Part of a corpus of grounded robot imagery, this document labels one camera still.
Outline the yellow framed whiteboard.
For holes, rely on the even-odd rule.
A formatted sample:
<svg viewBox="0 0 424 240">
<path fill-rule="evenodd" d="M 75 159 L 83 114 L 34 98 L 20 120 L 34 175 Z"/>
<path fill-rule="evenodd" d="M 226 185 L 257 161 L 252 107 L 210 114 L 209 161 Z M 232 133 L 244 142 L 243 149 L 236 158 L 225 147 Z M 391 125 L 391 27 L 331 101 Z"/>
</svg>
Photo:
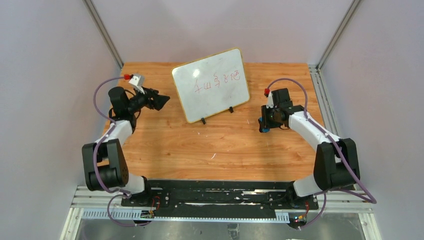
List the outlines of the yellow framed whiteboard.
<svg viewBox="0 0 424 240">
<path fill-rule="evenodd" d="M 188 123 L 250 100 L 242 52 L 237 47 L 176 66 L 171 75 Z"/>
</svg>

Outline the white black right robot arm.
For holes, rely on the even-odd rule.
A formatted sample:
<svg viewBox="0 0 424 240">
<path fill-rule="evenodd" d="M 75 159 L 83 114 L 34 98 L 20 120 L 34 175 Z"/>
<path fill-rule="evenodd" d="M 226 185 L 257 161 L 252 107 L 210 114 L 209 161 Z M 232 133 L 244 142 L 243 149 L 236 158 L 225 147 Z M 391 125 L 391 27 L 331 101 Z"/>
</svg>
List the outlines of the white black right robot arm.
<svg viewBox="0 0 424 240">
<path fill-rule="evenodd" d="M 340 138 L 320 125 L 302 105 L 294 105 L 287 88 L 264 90 L 267 103 L 261 106 L 259 132 L 289 128 L 315 151 L 313 173 L 289 184 L 280 202 L 292 206 L 324 191 L 353 185 L 360 178 L 356 143 Z"/>
</svg>

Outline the blue whiteboard eraser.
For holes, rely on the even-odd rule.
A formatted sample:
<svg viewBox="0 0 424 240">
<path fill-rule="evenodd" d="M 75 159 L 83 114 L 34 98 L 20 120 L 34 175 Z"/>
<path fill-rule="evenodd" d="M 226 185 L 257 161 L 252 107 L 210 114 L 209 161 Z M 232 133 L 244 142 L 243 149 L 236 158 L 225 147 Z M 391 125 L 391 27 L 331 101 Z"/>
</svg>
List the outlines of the blue whiteboard eraser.
<svg viewBox="0 0 424 240">
<path fill-rule="evenodd" d="M 266 127 L 265 122 L 263 121 L 262 117 L 260 117 L 258 119 L 258 123 L 259 123 L 259 132 L 260 133 L 268 133 L 270 131 L 270 129 Z"/>
</svg>

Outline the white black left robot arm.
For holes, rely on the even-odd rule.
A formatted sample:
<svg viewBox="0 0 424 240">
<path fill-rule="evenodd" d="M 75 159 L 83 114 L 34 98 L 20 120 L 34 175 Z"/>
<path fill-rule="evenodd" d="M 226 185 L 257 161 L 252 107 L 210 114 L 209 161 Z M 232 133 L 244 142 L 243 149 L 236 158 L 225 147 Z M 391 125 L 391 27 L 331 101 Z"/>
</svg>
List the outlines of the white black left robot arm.
<svg viewBox="0 0 424 240">
<path fill-rule="evenodd" d="M 108 96 L 112 105 L 108 130 L 81 149 L 86 186 L 90 191 L 121 192 L 126 196 L 147 194 L 150 191 L 148 180 L 129 172 L 123 144 L 136 130 L 136 113 L 142 108 L 159 111 L 170 97 L 145 87 L 132 97 L 127 96 L 123 87 L 114 87 L 108 91 Z"/>
</svg>

